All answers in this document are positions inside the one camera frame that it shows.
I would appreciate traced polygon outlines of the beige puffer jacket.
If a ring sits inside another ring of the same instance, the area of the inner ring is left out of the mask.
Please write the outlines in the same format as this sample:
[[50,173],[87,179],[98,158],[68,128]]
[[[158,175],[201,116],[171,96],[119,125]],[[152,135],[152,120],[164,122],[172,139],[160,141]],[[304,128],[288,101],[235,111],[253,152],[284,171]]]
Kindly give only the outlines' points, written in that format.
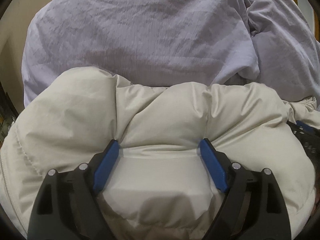
[[316,198],[315,168],[288,126],[297,120],[319,128],[314,97],[287,102],[259,83],[152,88],[74,68],[24,109],[5,138],[1,206],[26,235],[46,173],[71,171],[115,139],[119,159],[98,198],[115,236],[201,239],[223,200],[197,153],[207,138],[231,161],[273,171],[296,237]]

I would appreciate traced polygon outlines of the lavender pillow right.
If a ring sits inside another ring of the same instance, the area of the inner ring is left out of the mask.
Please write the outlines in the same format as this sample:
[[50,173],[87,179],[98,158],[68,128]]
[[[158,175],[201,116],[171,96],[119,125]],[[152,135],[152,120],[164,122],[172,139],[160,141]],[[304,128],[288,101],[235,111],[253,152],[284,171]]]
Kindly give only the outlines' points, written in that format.
[[286,101],[319,99],[319,42],[294,0],[244,0],[258,57],[255,82]]

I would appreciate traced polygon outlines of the lavender pillow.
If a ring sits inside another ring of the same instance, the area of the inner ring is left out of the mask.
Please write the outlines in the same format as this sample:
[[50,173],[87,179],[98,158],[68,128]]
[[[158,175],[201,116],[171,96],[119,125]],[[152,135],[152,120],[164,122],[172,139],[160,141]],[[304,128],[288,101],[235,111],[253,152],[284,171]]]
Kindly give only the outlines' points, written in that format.
[[244,0],[258,57],[255,82],[286,101],[319,99],[319,42],[294,0]]
[[27,30],[24,103],[75,67],[151,87],[252,81],[249,31],[245,0],[52,0]]

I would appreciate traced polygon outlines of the lavender pillow left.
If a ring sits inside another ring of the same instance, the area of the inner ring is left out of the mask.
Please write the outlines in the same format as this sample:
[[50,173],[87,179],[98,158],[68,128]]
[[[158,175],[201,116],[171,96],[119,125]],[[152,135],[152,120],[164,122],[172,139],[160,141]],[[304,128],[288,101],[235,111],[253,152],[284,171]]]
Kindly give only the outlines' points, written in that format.
[[27,30],[24,103],[75,67],[151,87],[252,81],[249,31],[245,0],[52,0]]

